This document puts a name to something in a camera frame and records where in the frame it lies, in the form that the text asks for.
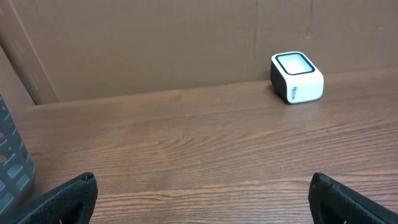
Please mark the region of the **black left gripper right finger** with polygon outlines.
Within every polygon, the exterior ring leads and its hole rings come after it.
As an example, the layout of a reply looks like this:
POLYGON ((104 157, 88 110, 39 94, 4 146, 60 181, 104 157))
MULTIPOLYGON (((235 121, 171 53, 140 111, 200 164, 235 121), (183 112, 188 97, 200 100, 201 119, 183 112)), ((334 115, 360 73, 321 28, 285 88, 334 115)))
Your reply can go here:
POLYGON ((331 177, 313 175, 308 201, 314 224, 397 224, 397 214, 331 177))

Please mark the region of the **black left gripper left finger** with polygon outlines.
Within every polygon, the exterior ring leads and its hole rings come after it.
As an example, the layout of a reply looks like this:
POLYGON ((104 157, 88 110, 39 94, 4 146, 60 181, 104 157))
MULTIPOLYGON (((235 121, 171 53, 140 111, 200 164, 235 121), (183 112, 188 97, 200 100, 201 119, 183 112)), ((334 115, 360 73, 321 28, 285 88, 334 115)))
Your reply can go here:
POLYGON ((86 224, 93 214, 98 187, 95 176, 85 172, 1 215, 1 224, 86 224))

